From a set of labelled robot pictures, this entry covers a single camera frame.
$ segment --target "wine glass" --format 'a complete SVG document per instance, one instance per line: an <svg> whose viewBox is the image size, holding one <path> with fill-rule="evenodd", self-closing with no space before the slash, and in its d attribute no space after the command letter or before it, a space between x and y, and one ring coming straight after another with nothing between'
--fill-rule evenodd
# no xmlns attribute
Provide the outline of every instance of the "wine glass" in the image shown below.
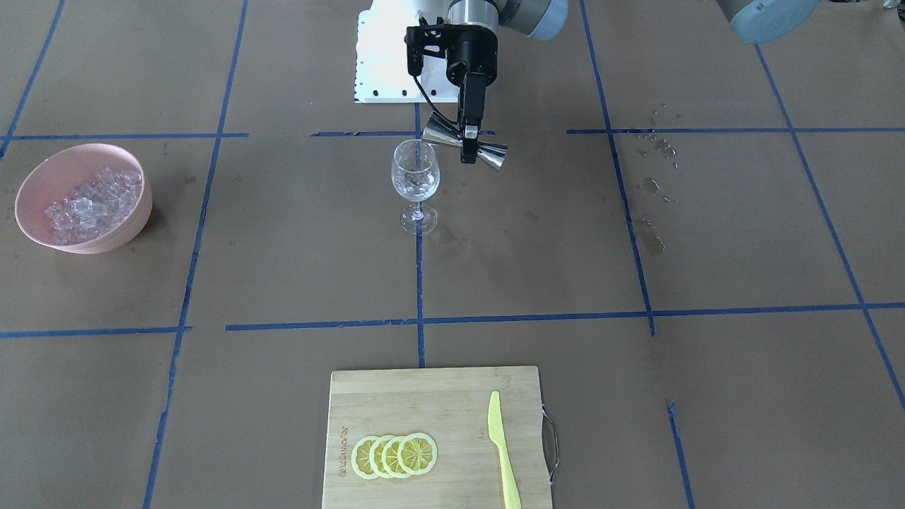
<svg viewBox="0 0 905 509"><path fill-rule="evenodd" d="M399 196L414 202L402 211L399 222L410 234L427 235L437 226L437 211L421 202L440 186L440 165L433 146L421 139L407 139L393 152L390 172Z"/></svg>

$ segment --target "lemon slice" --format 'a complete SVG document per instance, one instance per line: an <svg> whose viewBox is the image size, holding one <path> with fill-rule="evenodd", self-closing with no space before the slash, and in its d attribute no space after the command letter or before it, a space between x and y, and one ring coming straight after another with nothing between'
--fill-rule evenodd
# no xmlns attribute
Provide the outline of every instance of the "lemon slice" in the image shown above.
<svg viewBox="0 0 905 509"><path fill-rule="evenodd" d="M367 462L370 465L371 470L384 479L392 479L393 476L388 474L381 468L378 459L384 452L384 446L386 445L386 442L389 442L393 438L395 438L395 435L383 435L382 437L376 438L374 440L374 444L371 445L371 450L367 452Z"/></svg>
<svg viewBox="0 0 905 509"><path fill-rule="evenodd" d="M371 453L371 446L374 445L375 440L377 440L377 437L374 435L364 437L361 440L358 440L358 443L352 448L352 470L362 479L374 479L379 477L374 469L371 468L371 462L368 460Z"/></svg>
<svg viewBox="0 0 905 509"><path fill-rule="evenodd" d="M396 479L406 479L407 477L412 476L399 465L399 449L405 443L406 439L407 437L396 437L389 442L386 442L386 445L380 452L380 459L377 461L381 470L387 472Z"/></svg>
<svg viewBox="0 0 905 509"><path fill-rule="evenodd" d="M405 437L405 442L399 447L397 458L399 465L407 474L427 474L437 462L437 443L430 435L413 433Z"/></svg>

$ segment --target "metal handle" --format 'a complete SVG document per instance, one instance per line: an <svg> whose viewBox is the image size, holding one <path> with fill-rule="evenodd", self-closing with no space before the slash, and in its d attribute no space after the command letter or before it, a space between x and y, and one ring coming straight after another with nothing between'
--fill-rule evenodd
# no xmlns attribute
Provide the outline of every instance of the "metal handle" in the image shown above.
<svg viewBox="0 0 905 509"><path fill-rule="evenodd" d="M559 469L559 436L557 436L557 426L553 424L553 419L550 418L550 415L547 413L547 405L543 403L540 404L540 411L544 415L544 420L550 423L550 430L553 432L553 453L556 455L554 457L553 466L549 466L550 469L550 485L553 485L554 477L557 475L557 470ZM544 459L547 459L547 448L544 447Z"/></svg>

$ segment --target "yellow knife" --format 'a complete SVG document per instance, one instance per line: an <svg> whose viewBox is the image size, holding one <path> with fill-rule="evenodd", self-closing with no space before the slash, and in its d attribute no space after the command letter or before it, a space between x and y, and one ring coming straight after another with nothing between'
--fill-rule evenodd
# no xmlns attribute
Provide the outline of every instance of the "yellow knife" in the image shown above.
<svg viewBox="0 0 905 509"><path fill-rule="evenodd" d="M519 489L515 486L515 475L509 461L509 450L506 448L506 435L503 433L503 415L500 412L500 393L491 393L491 404L487 408L487 431L491 441L500 451L500 474L503 478L503 503L506 509L521 509Z"/></svg>

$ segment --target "ice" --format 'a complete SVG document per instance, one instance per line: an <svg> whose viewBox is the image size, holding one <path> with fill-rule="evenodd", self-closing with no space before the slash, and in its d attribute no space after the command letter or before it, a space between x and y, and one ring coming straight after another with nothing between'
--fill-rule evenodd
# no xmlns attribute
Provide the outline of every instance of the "ice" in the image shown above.
<svg viewBox="0 0 905 509"><path fill-rule="evenodd" d="M134 169L102 168L95 178L80 182L44 213L56 230L52 242L71 245L107 234L135 208L141 195L141 174Z"/></svg>

